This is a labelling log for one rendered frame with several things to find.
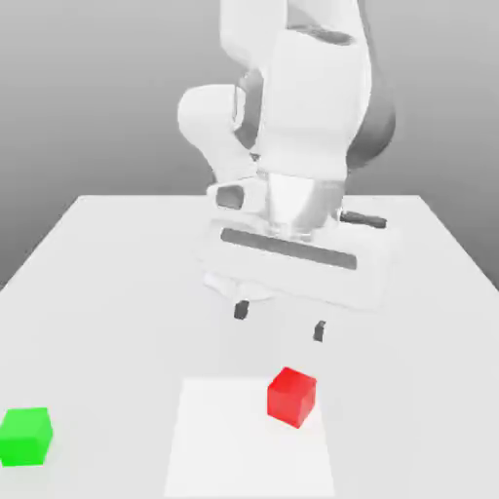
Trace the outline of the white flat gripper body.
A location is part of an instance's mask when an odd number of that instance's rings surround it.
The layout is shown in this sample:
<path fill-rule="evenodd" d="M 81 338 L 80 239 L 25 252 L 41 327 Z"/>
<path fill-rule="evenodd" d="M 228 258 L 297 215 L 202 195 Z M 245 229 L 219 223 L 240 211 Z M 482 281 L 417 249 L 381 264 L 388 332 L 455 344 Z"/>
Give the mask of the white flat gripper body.
<path fill-rule="evenodd" d="M 332 221 L 305 243 L 215 219 L 200 246 L 204 269 L 216 276 L 362 311 L 382 302 L 394 254 L 393 228 Z"/>

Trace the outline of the small red cube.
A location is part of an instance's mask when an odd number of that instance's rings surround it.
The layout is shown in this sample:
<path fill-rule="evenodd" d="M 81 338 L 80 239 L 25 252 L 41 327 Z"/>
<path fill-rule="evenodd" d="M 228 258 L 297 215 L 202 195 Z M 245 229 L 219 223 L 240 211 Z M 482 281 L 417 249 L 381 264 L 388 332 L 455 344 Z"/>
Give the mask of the small red cube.
<path fill-rule="evenodd" d="M 285 366 L 267 387 L 267 414 L 299 429 L 316 403 L 317 380 Z"/>

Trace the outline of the small green cube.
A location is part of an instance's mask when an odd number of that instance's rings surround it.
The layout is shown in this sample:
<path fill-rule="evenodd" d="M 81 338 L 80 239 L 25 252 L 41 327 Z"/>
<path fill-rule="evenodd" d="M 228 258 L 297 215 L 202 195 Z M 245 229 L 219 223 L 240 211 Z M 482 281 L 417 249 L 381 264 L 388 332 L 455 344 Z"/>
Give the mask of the small green cube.
<path fill-rule="evenodd" d="M 9 408 L 0 423 L 0 464 L 41 466 L 53 438 L 46 407 Z"/>

